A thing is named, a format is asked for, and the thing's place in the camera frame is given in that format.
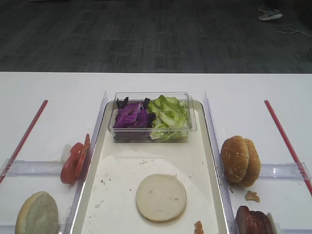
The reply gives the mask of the pale bun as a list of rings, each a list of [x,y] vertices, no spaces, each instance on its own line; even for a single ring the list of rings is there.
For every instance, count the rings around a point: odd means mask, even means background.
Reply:
[[[58,207],[49,193],[39,191],[26,199],[16,220],[16,234],[56,234],[58,229]]]
[[[182,182],[169,174],[145,177],[136,192],[136,208],[152,222],[166,222],[179,217],[185,210],[187,193]]]

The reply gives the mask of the white tomato pusher block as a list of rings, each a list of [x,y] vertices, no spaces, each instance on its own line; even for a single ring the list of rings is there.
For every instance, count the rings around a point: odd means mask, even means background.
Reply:
[[[67,159],[70,157],[71,153],[70,153],[70,150],[71,150],[72,146],[71,145],[68,145],[66,144],[64,146],[64,149],[61,153],[61,157],[60,157],[60,160],[61,160],[61,163],[64,164]]]

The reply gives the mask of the large tomato slice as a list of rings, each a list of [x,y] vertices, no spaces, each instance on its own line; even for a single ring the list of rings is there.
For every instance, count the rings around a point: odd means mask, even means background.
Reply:
[[[79,160],[79,153],[83,148],[83,144],[78,142],[70,150],[70,156],[66,160],[60,174],[60,180],[63,184],[74,184],[77,176],[75,169]]]

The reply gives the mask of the front brown meat patty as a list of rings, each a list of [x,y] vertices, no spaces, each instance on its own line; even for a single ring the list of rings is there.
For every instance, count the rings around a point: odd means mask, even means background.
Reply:
[[[250,210],[247,206],[240,206],[236,213],[236,223],[240,234],[247,234],[249,227]]]

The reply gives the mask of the brown meat patty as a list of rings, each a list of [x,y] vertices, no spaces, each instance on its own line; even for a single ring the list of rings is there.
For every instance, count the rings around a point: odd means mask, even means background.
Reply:
[[[247,206],[240,206],[236,213],[236,223],[240,234],[247,234],[249,227],[250,210]]]
[[[273,228],[266,214],[250,211],[247,222],[248,234],[273,234]]]

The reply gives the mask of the rear brown meat patty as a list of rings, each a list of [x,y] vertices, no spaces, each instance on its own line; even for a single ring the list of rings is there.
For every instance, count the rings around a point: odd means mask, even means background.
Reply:
[[[273,228],[266,214],[250,211],[247,222],[248,234],[273,234]]]

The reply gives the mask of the front sesame bun top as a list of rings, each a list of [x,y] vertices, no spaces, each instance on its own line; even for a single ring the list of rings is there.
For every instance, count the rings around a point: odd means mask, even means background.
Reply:
[[[233,136],[221,147],[225,177],[232,183],[239,183],[246,174],[249,164],[247,144],[242,136]]]

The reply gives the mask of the sesame bun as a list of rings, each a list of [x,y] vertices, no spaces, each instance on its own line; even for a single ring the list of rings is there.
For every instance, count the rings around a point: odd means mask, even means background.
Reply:
[[[246,170],[246,174],[240,182],[240,185],[247,188],[251,187],[258,179],[261,169],[261,161],[259,159],[259,155],[253,141],[245,138],[245,143],[247,145],[249,153],[249,164]]]
[[[233,136],[221,147],[225,177],[232,183],[239,183],[246,174],[249,164],[247,144],[242,136]]]

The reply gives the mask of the white metal serving tray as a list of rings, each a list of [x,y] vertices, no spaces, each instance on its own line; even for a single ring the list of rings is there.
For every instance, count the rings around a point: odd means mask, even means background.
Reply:
[[[193,102],[197,130],[184,143],[115,143],[108,131],[113,103],[108,102],[94,148],[76,220],[75,234],[192,234],[200,221],[206,234],[226,234],[203,105]],[[176,176],[187,205],[181,216],[151,222],[136,208],[140,182],[152,174]]]

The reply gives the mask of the left clear long divider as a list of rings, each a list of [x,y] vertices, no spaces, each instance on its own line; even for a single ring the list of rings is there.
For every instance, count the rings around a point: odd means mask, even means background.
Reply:
[[[98,139],[99,131],[101,128],[107,102],[108,102],[107,91],[105,91],[104,96],[101,101],[101,106],[100,106],[100,110],[98,113],[97,121],[96,121],[94,130],[92,133],[92,137],[90,140],[90,147],[87,151],[86,158],[82,167],[81,175],[78,180],[78,185],[77,185],[76,192],[72,201],[72,205],[70,207],[70,211],[65,220],[65,223],[60,227],[59,234],[72,234],[73,233],[74,223],[78,214],[78,208],[82,199],[82,193],[85,187],[85,181],[88,176],[88,171],[89,171],[90,164],[92,161],[94,148],[97,143],[97,139]]]

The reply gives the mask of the left grey sneaker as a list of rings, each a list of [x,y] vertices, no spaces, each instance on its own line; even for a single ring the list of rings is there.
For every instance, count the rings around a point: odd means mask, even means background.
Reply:
[[[283,17],[283,14],[278,9],[258,8],[258,10],[263,13],[261,16],[258,17],[260,21],[277,20]]]

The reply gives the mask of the right red rail strip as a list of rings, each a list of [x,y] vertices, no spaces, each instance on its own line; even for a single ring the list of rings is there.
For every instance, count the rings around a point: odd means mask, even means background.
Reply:
[[[307,174],[308,171],[306,169],[304,169],[303,163],[300,161],[299,157],[297,156],[297,153],[295,152],[295,150],[294,150],[287,134],[285,133],[275,111],[273,110],[270,102],[268,100],[264,100],[264,103],[265,103],[276,127],[278,128],[278,130],[279,130],[279,132],[280,132],[280,134],[281,134],[281,136],[282,136],[282,138],[283,138],[294,162],[297,164],[299,172],[301,173],[301,175],[305,181],[307,189],[309,190],[310,194],[312,194],[312,183],[311,183],[311,179],[308,178],[308,174]]]

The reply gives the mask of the right clear cross rail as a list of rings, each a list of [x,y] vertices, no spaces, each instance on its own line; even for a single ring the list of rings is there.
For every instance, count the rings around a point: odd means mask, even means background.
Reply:
[[[262,164],[259,179],[311,180],[305,163]]]

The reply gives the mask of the lower right clear rail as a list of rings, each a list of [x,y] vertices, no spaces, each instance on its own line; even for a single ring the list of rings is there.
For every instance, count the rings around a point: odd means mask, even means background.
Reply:
[[[281,229],[282,234],[312,234],[312,229]]]

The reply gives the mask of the lower left clear rail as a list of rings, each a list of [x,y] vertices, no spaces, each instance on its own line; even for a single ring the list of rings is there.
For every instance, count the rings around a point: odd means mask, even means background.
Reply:
[[[0,226],[0,234],[15,234],[15,226]]]

